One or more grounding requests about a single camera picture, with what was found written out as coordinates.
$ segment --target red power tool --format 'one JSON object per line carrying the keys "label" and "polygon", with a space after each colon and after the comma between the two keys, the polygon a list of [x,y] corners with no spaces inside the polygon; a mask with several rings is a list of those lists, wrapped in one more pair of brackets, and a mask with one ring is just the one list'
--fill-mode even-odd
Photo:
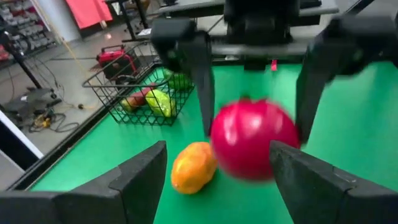
{"label": "red power tool", "polygon": [[103,68],[105,77],[115,81],[117,85],[134,82],[141,67],[136,53],[133,50],[125,51],[124,45],[103,47],[96,59]]}

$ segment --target white pillar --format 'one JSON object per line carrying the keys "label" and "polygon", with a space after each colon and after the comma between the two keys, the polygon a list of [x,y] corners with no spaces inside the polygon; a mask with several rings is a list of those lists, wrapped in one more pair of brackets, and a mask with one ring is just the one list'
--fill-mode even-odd
{"label": "white pillar", "polygon": [[49,30],[51,30],[49,26],[50,22],[46,21],[45,18],[51,21],[51,24],[56,29],[56,32],[51,30],[55,36],[59,35],[66,42],[80,39],[78,28],[65,0],[31,1]]}

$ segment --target green tabletop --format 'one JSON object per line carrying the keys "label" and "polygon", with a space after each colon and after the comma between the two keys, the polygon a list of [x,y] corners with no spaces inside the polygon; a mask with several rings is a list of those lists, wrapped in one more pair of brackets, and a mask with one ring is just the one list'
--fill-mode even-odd
{"label": "green tabletop", "polygon": [[[247,72],[242,66],[214,67],[216,110],[250,94],[268,97],[293,115],[300,69],[301,65],[279,65],[277,72]],[[303,150],[398,190],[397,137],[398,70],[387,62],[374,63],[354,78],[335,80],[325,90]],[[173,126],[117,124],[105,117],[32,190],[71,190],[158,140],[166,140],[169,161],[155,223],[292,222],[275,183],[250,184],[218,170],[196,195],[174,191],[170,171],[177,154],[191,142],[208,140],[202,131],[196,91]]]}

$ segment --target wire basket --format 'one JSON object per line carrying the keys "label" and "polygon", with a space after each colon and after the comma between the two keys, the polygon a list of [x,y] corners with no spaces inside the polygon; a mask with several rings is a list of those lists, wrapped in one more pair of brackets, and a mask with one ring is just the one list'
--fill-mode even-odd
{"label": "wire basket", "polygon": [[173,125],[193,90],[187,75],[163,68],[150,42],[100,65],[83,87],[94,90],[117,123]]}

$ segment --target red tomato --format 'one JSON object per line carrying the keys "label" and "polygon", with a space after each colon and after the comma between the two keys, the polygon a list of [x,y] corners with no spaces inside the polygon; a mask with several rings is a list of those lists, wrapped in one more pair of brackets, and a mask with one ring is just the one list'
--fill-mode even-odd
{"label": "red tomato", "polygon": [[245,180],[272,178],[272,140],[300,148],[294,122],[268,100],[242,99],[223,107],[211,127],[211,144],[220,167]]}

